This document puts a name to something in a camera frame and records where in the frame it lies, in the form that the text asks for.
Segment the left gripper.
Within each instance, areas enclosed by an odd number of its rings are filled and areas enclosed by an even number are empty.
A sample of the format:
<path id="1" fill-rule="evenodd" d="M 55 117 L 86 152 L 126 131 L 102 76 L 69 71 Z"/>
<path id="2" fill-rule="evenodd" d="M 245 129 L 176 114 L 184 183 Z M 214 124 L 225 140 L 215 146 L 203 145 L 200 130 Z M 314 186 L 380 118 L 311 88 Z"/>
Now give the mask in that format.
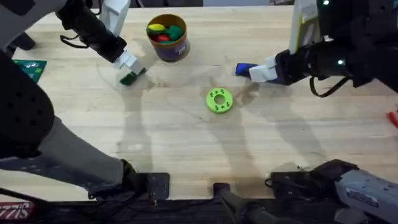
<path id="1" fill-rule="evenodd" d="M 98 55 L 113 63 L 116 69 L 128 68 L 132 73 L 140 74 L 144 67 L 139 59 L 124 51 L 127 43 L 116 37 L 101 22 L 84 1 L 68 0 L 56 13 L 65 30 L 76 33 L 74 37 L 60 36 L 60 40 L 76 49 L 93 49 Z"/>

